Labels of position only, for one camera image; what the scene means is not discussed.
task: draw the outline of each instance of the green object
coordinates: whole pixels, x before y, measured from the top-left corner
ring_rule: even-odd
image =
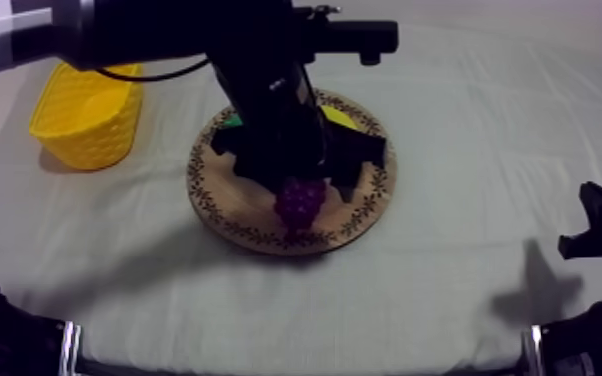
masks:
[[[226,119],[224,125],[227,127],[238,127],[243,125],[243,121],[240,120],[240,116],[238,116],[238,114],[233,114],[230,118]]]

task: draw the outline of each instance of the wall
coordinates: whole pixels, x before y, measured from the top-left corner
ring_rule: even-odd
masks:
[[[341,17],[486,31],[602,54],[602,0],[296,0],[331,4]]]

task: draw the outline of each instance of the metal clamp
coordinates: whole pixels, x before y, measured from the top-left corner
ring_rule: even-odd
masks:
[[[82,327],[66,321],[63,328],[63,341],[61,343],[61,357],[58,364],[58,376],[76,376],[75,366],[77,354],[82,337]]]

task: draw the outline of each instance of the yellow basket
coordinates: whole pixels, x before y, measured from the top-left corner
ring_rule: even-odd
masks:
[[[140,64],[109,69],[127,76],[142,74]],[[108,167],[131,150],[141,103],[141,84],[79,72],[61,63],[35,109],[30,134],[70,167]]]

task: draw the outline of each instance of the decorative border pattern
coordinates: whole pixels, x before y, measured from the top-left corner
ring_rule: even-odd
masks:
[[[370,114],[366,113],[356,105],[347,103],[335,94],[315,89],[315,96],[318,105],[333,107],[339,111],[346,113],[353,121],[363,127],[365,133],[374,136],[384,136],[385,132],[378,121]],[[294,238],[281,236],[279,233],[262,231],[256,227],[243,226],[236,221],[227,219],[219,205],[215,202],[212,192],[205,189],[204,171],[206,163],[204,156],[206,150],[210,149],[210,142],[215,132],[225,126],[225,122],[236,111],[233,107],[227,107],[218,113],[212,122],[201,133],[199,139],[194,145],[189,164],[187,166],[187,185],[189,197],[194,204],[194,207],[199,211],[199,216],[210,222],[214,227],[220,229],[221,232],[253,245],[275,246],[282,250],[290,248],[306,248],[306,247],[327,247],[325,250],[330,250],[330,245],[336,244],[339,238],[346,238],[344,243],[352,240],[354,236],[363,232],[362,225],[366,220],[376,215],[379,208],[379,201],[385,194],[388,193],[389,179],[394,177],[389,176],[387,169],[381,169],[374,166],[375,172],[371,176],[369,182],[371,188],[370,193],[362,197],[362,203],[355,208],[350,216],[350,219],[341,224],[336,231],[318,231],[310,230],[300,232]]]

